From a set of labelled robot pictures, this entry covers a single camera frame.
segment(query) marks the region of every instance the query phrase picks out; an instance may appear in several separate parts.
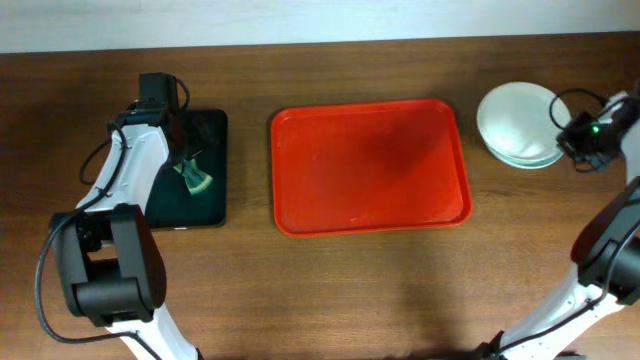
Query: stack of plates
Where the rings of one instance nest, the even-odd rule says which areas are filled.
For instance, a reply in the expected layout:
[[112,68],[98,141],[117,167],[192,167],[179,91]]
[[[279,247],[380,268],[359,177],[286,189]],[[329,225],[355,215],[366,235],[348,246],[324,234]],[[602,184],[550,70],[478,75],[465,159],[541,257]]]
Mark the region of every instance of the stack of plates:
[[[489,151],[505,164],[522,169],[549,166],[562,157],[560,132],[549,118],[555,94],[542,86],[513,82],[491,90],[478,107],[478,130]],[[571,119],[558,99],[553,115],[562,126]]]

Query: wooden table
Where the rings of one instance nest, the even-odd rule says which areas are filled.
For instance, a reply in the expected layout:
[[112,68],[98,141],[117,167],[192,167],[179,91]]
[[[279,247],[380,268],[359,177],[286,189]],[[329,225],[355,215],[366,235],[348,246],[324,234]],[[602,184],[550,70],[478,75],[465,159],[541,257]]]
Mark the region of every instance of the wooden table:
[[[2,55],[0,357],[132,357],[120,341],[71,346],[47,337],[33,277],[51,214],[87,192],[78,168],[105,138],[105,123],[137,97],[139,73],[179,76],[193,107],[218,107],[230,119],[226,225],[155,232],[183,334],[207,359],[352,359],[472,349],[561,282],[576,236],[624,186],[624,166],[596,175],[577,174],[566,158],[542,170],[508,167],[481,143],[477,106],[509,81],[629,90],[639,64],[640,33]],[[276,111],[430,97],[457,115],[474,202],[467,223],[308,240],[276,228],[267,152]],[[60,333],[102,332],[70,315],[53,256],[43,280]],[[640,306],[626,309],[571,349],[636,358],[639,324]]]

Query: white wall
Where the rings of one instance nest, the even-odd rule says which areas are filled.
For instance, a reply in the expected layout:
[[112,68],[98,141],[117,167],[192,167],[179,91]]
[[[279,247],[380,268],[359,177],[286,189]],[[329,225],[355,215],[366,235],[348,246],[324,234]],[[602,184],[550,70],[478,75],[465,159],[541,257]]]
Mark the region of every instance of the white wall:
[[0,1],[0,52],[640,30],[640,0]]

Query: red tray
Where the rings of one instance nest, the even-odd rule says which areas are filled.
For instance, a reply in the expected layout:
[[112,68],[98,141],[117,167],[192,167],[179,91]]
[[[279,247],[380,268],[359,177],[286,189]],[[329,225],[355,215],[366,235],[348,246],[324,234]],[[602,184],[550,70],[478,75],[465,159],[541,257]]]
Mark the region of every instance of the red tray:
[[296,236],[435,228],[471,215],[440,100],[285,109],[271,124],[275,221]]

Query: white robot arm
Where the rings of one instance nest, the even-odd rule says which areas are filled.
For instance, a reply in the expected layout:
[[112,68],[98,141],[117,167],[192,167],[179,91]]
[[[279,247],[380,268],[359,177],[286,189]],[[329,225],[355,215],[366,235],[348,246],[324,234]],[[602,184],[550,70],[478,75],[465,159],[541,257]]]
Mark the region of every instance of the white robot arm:
[[[204,150],[206,141],[179,113],[175,77],[140,76],[140,101],[112,125],[111,150],[89,193],[70,214],[57,214],[43,254],[53,246],[69,310],[112,335],[68,339],[56,334],[42,311],[36,271],[36,308],[45,331],[64,343],[120,337],[138,359],[198,360],[165,304],[166,273],[144,218],[156,175]],[[114,246],[117,258],[91,260],[89,252]]]
[[583,230],[562,285],[481,358],[554,359],[590,326],[640,297],[640,239],[634,238],[640,227],[638,90],[635,97],[613,97],[607,106],[613,115],[603,114],[610,118],[574,121],[558,137],[572,159],[593,168],[606,165],[603,159],[624,157],[626,190]]

